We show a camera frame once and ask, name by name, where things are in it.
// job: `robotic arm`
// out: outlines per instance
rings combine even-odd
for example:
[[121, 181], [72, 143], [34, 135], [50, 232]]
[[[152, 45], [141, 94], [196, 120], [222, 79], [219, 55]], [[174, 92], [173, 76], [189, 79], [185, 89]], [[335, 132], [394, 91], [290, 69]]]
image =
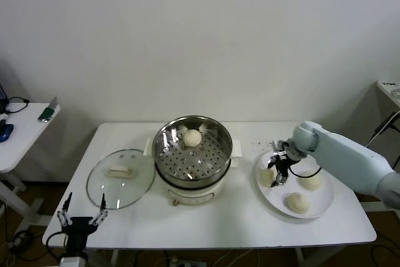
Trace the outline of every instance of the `robotic arm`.
[[373, 195], [384, 204], [400, 209], [400, 174], [380, 154], [321, 125], [305, 121], [296, 126], [293, 137], [274, 145], [268, 168], [276, 165], [273, 186], [282, 185], [290, 167], [311, 155], [326, 171], [355, 192]]

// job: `white table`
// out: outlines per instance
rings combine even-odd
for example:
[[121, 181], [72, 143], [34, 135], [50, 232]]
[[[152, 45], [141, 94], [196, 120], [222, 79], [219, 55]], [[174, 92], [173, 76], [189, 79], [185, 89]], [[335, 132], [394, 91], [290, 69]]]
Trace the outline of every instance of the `white table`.
[[[15, 111], [21, 108], [24, 104], [10, 103], [7, 109]], [[12, 173], [18, 162], [24, 157], [29, 148], [38, 139], [41, 133], [49, 126], [50, 122], [42, 123], [38, 121], [38, 117], [43, 110], [48, 106], [48, 103], [29, 103], [22, 111], [10, 114], [7, 119], [7, 124], [13, 124], [12, 131], [8, 140], [0, 143], [0, 173], [1, 177], [9, 181], [15, 188], [11, 191], [0, 182], [0, 199], [6, 202], [19, 214], [24, 216], [19, 230], [26, 229], [29, 225], [47, 225], [49, 218], [40, 216], [37, 211], [43, 202], [43, 199], [35, 199], [31, 206], [28, 206], [16, 193], [19, 190], [25, 191], [26, 186]], [[57, 115], [60, 107], [55, 110], [53, 117]]]
[[[240, 139], [243, 159], [231, 168], [224, 190], [200, 206], [173, 206], [157, 175], [152, 188], [137, 203], [109, 215], [92, 234], [87, 247], [94, 249], [223, 249], [277, 248], [374, 241], [376, 233], [354, 193], [332, 177], [334, 200], [318, 219], [295, 219], [274, 209], [253, 179], [256, 156], [273, 139], [288, 138], [299, 122], [223, 123], [232, 138]], [[99, 209], [86, 195], [86, 180], [96, 163], [119, 149], [144, 149], [162, 123], [100, 125], [57, 208], [70, 192], [70, 216], [94, 216]], [[54, 214], [43, 241], [60, 230]], [[51, 246], [62, 246], [54, 237]]]

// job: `table leg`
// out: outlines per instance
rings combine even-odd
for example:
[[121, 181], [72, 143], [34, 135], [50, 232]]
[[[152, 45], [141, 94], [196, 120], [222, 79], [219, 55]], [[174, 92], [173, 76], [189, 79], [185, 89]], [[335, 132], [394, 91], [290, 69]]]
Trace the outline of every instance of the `table leg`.
[[87, 249], [85, 251], [89, 257], [89, 263], [91, 266], [95, 267], [114, 267], [110, 262], [108, 262], [105, 257], [99, 254], [95, 249]]
[[39, 221], [40, 215], [21, 198], [16, 196], [2, 182], [0, 182], [0, 199], [7, 202], [10, 207], [25, 217], [29, 222], [36, 223]]
[[111, 265], [117, 266], [117, 259], [118, 259], [118, 249], [115, 249], [114, 251], [112, 251]]
[[24, 185], [24, 183], [13, 172], [3, 173], [2, 176], [14, 187], [20, 189], [22, 192], [26, 191], [26, 186]]
[[333, 246], [317, 250], [303, 262], [298, 264], [298, 267], [318, 267], [323, 262], [332, 258], [335, 254], [340, 252], [345, 246]]

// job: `black cable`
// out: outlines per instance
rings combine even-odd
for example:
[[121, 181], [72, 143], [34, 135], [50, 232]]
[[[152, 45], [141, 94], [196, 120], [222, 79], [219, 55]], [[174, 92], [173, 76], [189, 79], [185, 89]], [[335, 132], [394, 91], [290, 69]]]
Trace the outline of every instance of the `black cable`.
[[168, 250], [164, 250], [164, 256], [165, 256], [165, 258], [166, 258], [166, 260], [165, 260], [165, 262], [166, 262], [166, 265], [167, 265], [167, 267], [169, 267], [169, 262], [170, 262], [170, 255], [169, 255], [169, 253], [168, 253]]
[[393, 124], [389, 126], [391, 129], [394, 129], [395, 131], [397, 131], [400, 134], [400, 129], [398, 129], [397, 127], [395, 127]]
[[139, 256], [142, 253], [142, 250], [139, 250], [136, 254], [135, 254], [135, 259], [133, 261], [133, 267], [138, 267], [138, 261], [139, 261]]
[[59, 258], [58, 256], [56, 256], [56, 255], [51, 251], [50, 246], [49, 246], [49, 242], [50, 242], [50, 239], [51, 239], [52, 237], [57, 236], [57, 235], [59, 235], [59, 234], [63, 234], [63, 232], [62, 232], [62, 231], [58, 231], [58, 232], [56, 232], [56, 233], [53, 233], [53, 234], [51, 234], [51, 235], [48, 237], [48, 239], [46, 240], [46, 249], [47, 249], [48, 253], [49, 253], [54, 259], [56, 259], [57, 262], [60, 262], [60, 258]]
[[391, 238], [388, 238], [387, 236], [385, 236], [384, 234], [382, 234], [380, 231], [376, 231], [376, 232], [377, 232], [377, 234], [378, 234], [379, 236], [381, 236], [382, 238], [388, 240], [388, 241], [389, 241], [390, 243], [392, 243], [398, 250], [400, 250], [400, 246], [399, 246], [396, 242], [394, 242]]
[[383, 245], [374, 245], [371, 250], [369, 251], [369, 254], [371, 255], [372, 260], [374, 261], [374, 264], [376, 267], [380, 267], [378, 262], [376, 261], [375, 257], [374, 257], [374, 250], [377, 248], [384, 248], [388, 251], [390, 251], [394, 256], [396, 256], [397, 259], [400, 260], [400, 256], [391, 248], [387, 247], [387, 246], [383, 246]]
[[[16, 234], [11, 238], [11, 240], [8, 238], [8, 210], [7, 210], [7, 205], [6, 205], [4, 202], [3, 202], [3, 205], [4, 205], [4, 217], [5, 217], [4, 231], [5, 231], [5, 234], [6, 234], [6, 241], [7, 241], [7, 243], [13, 242], [15, 239], [20, 238], [19, 236], [20, 236], [21, 233], [23, 233], [23, 232], [24, 232], [24, 233], [30, 233], [29, 231], [19, 231], [18, 233], [16, 233]], [[51, 235], [48, 237], [48, 239], [46, 240], [46, 249], [47, 249], [47, 251], [46, 251], [45, 253], [41, 254], [40, 256], [38, 256], [37, 258], [29, 258], [29, 259], [23, 258], [22, 256], [19, 255], [19, 250], [18, 250], [18, 249], [15, 249], [15, 250], [13, 251], [13, 248], [11, 248], [11, 249], [10, 249], [10, 252], [11, 252], [12, 254], [15, 254], [15, 257], [17, 257], [18, 259], [21, 259], [22, 261], [25, 261], [25, 262], [37, 261], [37, 260], [43, 258], [44, 256], [46, 256], [46, 255], [49, 253], [54, 259], [56, 259], [56, 260], [59, 262], [60, 259], [50, 250], [49, 241], [50, 241], [50, 239], [51, 239], [52, 237], [54, 237], [54, 236], [56, 236], [56, 235], [58, 235], [58, 234], [62, 234], [62, 233], [63, 233], [63, 232], [58, 231], [57, 233], [51, 234]]]
[[9, 98], [8, 100], [10, 101], [10, 100], [12, 100], [12, 99], [14, 99], [14, 98], [22, 100], [23, 103], [25, 104], [25, 106], [23, 106], [21, 109], [17, 109], [16, 111], [9, 111], [8, 109], [6, 109], [6, 113], [7, 113], [7, 114], [14, 114], [14, 113], [21, 112], [23, 109], [26, 109], [26, 107], [27, 107], [28, 104], [29, 104], [29, 100], [28, 100], [28, 99], [25, 99], [25, 98], [22, 98], [22, 97], [19, 97], [19, 96], [11, 97], [11, 98]]
[[313, 176], [317, 175], [320, 171], [321, 171], [321, 167], [319, 167], [319, 169], [312, 175], [307, 175], [307, 176], [303, 176], [303, 175], [298, 175], [296, 173], [293, 172], [292, 167], [289, 166], [289, 170], [290, 172], [292, 172], [293, 175], [297, 176], [298, 178], [312, 178]]
[[392, 169], [396, 168], [396, 166], [398, 165], [400, 161], [400, 156], [397, 158], [396, 162], [394, 162]]

